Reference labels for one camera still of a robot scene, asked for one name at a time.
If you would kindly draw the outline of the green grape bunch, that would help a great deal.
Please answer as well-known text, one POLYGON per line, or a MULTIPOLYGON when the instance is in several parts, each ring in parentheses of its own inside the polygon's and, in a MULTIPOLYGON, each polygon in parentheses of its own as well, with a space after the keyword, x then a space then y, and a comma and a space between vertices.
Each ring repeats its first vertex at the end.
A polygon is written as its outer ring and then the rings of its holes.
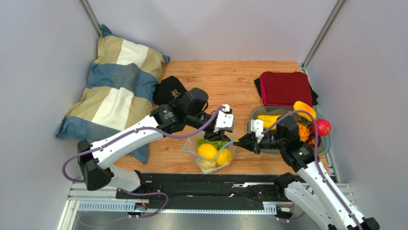
POLYGON ((210 144, 214 146, 217 150, 220 150, 223 146, 225 146, 228 142, 227 141, 209 141, 204 138, 197 138, 195 139, 195 144, 196 147, 198 148, 199 146, 203 144, 210 144))

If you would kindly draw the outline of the yellow lemon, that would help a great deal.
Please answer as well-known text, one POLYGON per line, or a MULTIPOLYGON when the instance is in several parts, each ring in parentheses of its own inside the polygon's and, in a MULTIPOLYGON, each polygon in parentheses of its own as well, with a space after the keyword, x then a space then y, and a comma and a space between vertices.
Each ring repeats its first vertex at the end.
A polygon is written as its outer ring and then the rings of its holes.
POLYGON ((197 153, 206 160, 212 161, 218 153, 218 150, 210 144, 203 144, 197 148, 197 153))

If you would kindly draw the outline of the clear zip top bag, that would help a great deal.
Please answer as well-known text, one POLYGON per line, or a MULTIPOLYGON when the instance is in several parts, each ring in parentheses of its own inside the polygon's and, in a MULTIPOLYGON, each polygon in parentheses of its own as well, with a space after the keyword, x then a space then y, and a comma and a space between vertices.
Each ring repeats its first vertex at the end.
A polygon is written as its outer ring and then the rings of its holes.
POLYGON ((209 141, 204 139, 203 133, 187 138, 182 151, 187 153, 190 163, 202 173, 211 174, 229 166, 235 156, 235 141, 227 140, 209 141))

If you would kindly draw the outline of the yellow pear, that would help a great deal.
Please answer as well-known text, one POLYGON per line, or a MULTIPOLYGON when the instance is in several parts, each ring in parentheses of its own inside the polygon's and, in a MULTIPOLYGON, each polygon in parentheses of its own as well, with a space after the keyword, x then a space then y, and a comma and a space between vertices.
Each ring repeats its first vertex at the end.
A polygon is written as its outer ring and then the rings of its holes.
POLYGON ((232 161, 232 152, 229 149, 221 149, 217 156, 216 156, 216 162, 218 165, 222 166, 226 164, 227 162, 232 161))

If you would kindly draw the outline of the beige bumpy fruit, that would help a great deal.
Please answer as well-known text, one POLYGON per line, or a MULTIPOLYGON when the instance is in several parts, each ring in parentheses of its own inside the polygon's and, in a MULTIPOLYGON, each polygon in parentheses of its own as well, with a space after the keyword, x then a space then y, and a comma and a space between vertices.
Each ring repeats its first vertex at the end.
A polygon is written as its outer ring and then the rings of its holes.
POLYGON ((212 170, 218 167, 216 161, 206 161, 204 159, 198 159, 197 165, 201 170, 212 170))

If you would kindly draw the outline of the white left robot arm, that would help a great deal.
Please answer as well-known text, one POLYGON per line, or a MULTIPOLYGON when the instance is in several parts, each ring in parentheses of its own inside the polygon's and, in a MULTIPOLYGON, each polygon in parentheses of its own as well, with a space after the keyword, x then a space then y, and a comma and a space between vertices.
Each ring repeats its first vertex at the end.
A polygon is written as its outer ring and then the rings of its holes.
POLYGON ((180 139, 176 135, 186 126, 201 131, 207 140, 227 140, 225 132, 232 132, 234 115, 228 104, 212 114, 205 112, 208 94, 198 88, 187 91, 180 99, 159 105, 135 125, 100 141, 78 143, 78 164, 87 190, 96 191, 106 186, 128 192, 138 189, 143 181, 138 171, 117 167, 114 163, 126 154, 164 137, 180 139))

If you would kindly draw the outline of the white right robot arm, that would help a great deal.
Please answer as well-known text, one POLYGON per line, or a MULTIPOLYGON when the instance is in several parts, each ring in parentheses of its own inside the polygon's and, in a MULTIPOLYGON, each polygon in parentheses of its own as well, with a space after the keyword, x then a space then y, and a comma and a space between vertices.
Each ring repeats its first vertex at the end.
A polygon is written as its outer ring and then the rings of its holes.
POLYGON ((300 207, 323 230, 378 230, 375 218, 358 211, 328 176, 314 148, 302 142, 299 127, 291 115, 275 122, 275 132, 263 128, 261 120, 251 120, 248 133, 234 145, 259 154, 262 150, 279 150, 284 162, 307 183, 304 188, 291 173, 274 179, 278 196, 300 207))

